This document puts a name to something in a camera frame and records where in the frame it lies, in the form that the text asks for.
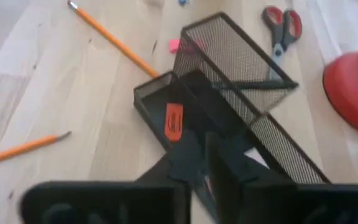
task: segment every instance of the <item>scissor handle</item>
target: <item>scissor handle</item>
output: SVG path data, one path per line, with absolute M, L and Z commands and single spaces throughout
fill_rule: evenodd
M 283 12 L 275 6 L 268 6 L 262 12 L 262 19 L 272 32 L 272 43 L 274 47 L 283 39 Z
M 302 34 L 301 17 L 295 10 L 289 9 L 284 12 L 282 47 L 286 51 L 288 46 L 299 39 Z

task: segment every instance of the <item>orange label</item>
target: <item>orange label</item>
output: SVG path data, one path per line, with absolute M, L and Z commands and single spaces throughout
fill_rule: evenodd
M 165 114 L 165 135 L 170 141 L 179 141 L 182 132 L 183 105 L 167 103 Z

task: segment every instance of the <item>black plastic holder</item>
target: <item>black plastic holder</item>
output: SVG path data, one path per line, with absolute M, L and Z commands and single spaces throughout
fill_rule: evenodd
M 269 80 L 270 69 L 281 79 Z M 230 139 L 236 150 L 255 147 L 270 170 L 288 180 L 326 183 L 324 174 L 269 115 L 297 86 L 220 12 L 183 28 L 173 71 L 135 88 L 134 106 L 169 154 L 192 149 L 203 155 L 206 134 L 216 133 Z M 178 142 L 170 142 L 164 134 L 167 103 L 183 105 L 183 135 Z M 206 164 L 199 169 L 208 174 Z M 195 182 L 190 182 L 194 189 Z M 215 217 L 207 203 L 212 196 L 196 193 Z

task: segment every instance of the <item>wooden desk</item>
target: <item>wooden desk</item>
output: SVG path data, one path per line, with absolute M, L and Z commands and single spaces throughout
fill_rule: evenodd
M 272 113 L 332 181 L 358 182 L 358 132 L 334 112 L 321 85 L 325 64 L 358 50 L 358 0 L 76 3 L 159 72 L 173 66 L 168 41 L 217 11 L 270 54 L 262 9 L 294 7 L 303 35 L 282 67 L 301 86 Z M 163 149 L 132 105 L 132 89 L 148 79 L 66 1 L 0 0 L 0 151 L 73 131 L 69 139 L 0 163 L 0 224 L 19 223 L 17 204 L 36 183 L 133 180 L 158 161 Z M 192 219 L 211 222 L 196 199 Z

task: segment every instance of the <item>pencil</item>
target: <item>pencil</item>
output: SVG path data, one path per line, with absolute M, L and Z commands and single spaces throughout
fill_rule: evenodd
M 69 131 L 65 134 L 59 135 L 59 136 L 54 135 L 54 134 L 49 135 L 42 139 L 31 141 L 31 142 L 28 142 L 21 146 L 16 146 L 16 147 L 13 147 L 12 149 L 8 149 L 6 151 L 0 152 L 0 162 L 5 159 L 9 159 L 14 156 L 17 156 L 19 154 L 23 154 L 23 153 L 29 152 L 31 150 L 37 149 L 41 146 L 46 146 L 46 145 L 52 144 L 54 142 L 60 141 L 62 139 L 67 138 L 70 134 L 71 134 L 71 131 Z
M 125 46 L 122 42 L 116 39 L 112 34 L 109 33 L 100 23 L 98 23 L 95 19 L 93 19 L 88 13 L 86 13 L 83 9 L 79 8 L 72 1 L 67 2 L 68 6 L 73 9 L 77 15 L 83 18 L 89 25 L 95 28 L 103 37 L 108 39 L 112 44 L 114 44 L 124 55 L 130 58 L 137 66 L 139 66 L 143 71 L 149 74 L 152 78 L 158 77 L 158 72 L 155 71 L 150 65 L 145 63 L 140 57 L 138 57 L 133 51 L 130 50 L 127 46 Z

